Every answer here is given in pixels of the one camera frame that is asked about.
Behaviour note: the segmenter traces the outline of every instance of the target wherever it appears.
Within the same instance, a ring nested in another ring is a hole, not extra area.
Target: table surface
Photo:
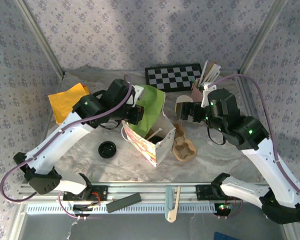
[[[66,91],[77,83],[87,85],[90,92],[106,90],[114,79],[123,79],[123,71],[67,72],[61,84],[60,92]],[[134,75],[134,85],[145,84],[144,73],[130,72]],[[242,105],[236,81],[229,80],[218,88],[224,87],[235,94],[238,106]],[[166,94],[164,113],[173,123],[175,102],[180,95],[190,95],[190,91],[170,92]],[[48,134],[57,124],[51,119]],[[72,173],[83,173],[91,182],[98,181],[137,181],[137,182],[211,182],[220,173],[229,173],[233,177],[259,182],[262,178],[257,168],[234,146],[212,143],[204,123],[184,123],[186,134],[197,147],[197,156],[189,162],[180,162],[173,153],[156,168],[138,152],[131,143],[123,140],[121,126],[114,130],[98,127],[84,136],[66,152],[56,164],[57,167]],[[211,137],[221,141],[219,132],[212,130]],[[99,145],[112,141],[117,152],[110,159],[102,158],[98,153]]]

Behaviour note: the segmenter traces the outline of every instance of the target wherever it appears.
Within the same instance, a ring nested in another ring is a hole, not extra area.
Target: patterned wall
[[[16,152],[29,151],[42,137],[58,78],[13,0],[0,1],[0,181],[15,164]],[[5,184],[16,197],[23,174]],[[0,239],[8,230],[13,204],[0,195]]]
[[[237,69],[272,0],[27,0],[64,69]]]
[[[248,75],[262,89],[280,155],[300,180],[300,0],[288,1]],[[265,124],[258,93],[250,89]]]

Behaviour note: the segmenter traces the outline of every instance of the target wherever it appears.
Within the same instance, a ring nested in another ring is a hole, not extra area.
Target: black lid
[[[99,146],[99,154],[105,159],[109,159],[116,154],[117,147],[112,141],[105,141]]]

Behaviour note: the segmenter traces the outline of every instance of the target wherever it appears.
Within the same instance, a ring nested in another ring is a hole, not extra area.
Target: chessboard
[[[166,93],[189,91],[201,72],[199,63],[148,67],[145,69],[145,81],[147,85]]]

